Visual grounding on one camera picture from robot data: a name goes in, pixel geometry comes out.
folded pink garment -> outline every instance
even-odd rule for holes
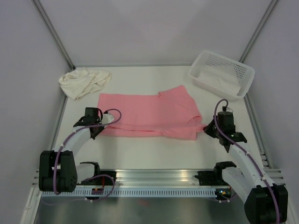
[[[158,95],[100,94],[98,107],[105,111],[117,108],[119,122],[101,134],[122,137],[167,136],[195,140],[205,125],[194,99],[184,86],[159,92]],[[118,112],[110,111],[115,119]]]

white plastic basket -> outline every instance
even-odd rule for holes
[[[231,94],[223,91],[223,89],[206,84],[199,78],[202,74],[201,72],[204,72],[205,75],[213,74],[220,77],[233,76],[237,80],[240,90],[237,94]],[[246,95],[253,81],[254,74],[255,70],[253,68],[210,51],[203,51],[196,58],[188,72],[195,86],[230,101],[243,98]]]

gray floor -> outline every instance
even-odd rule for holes
[[[205,198],[108,198],[100,202],[47,197],[35,224],[248,224],[244,205]]]

white table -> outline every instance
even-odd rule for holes
[[[154,95],[179,85],[184,85],[195,100],[202,115],[202,123],[213,118],[216,103],[221,99],[193,86],[187,76],[189,66],[165,67],[108,67],[101,70],[112,73],[112,80],[102,93]],[[97,107],[100,92],[88,94],[79,101],[67,100],[56,145],[60,145],[71,133],[73,125],[84,115],[85,107]],[[234,111],[236,130],[247,138],[251,154],[262,166],[244,101],[229,103]],[[220,161],[232,158],[218,140],[204,133],[196,141],[166,137],[124,138],[99,135],[90,139],[75,157],[82,161],[97,161],[104,169],[205,169],[213,168]]]

gray wall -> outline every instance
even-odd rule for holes
[[[76,66],[238,60],[270,0],[41,0]]]
[[[256,70],[250,88],[266,150],[281,168],[299,214],[299,1],[282,0],[246,64]]]
[[[68,70],[30,0],[0,1],[0,223],[20,221]]]

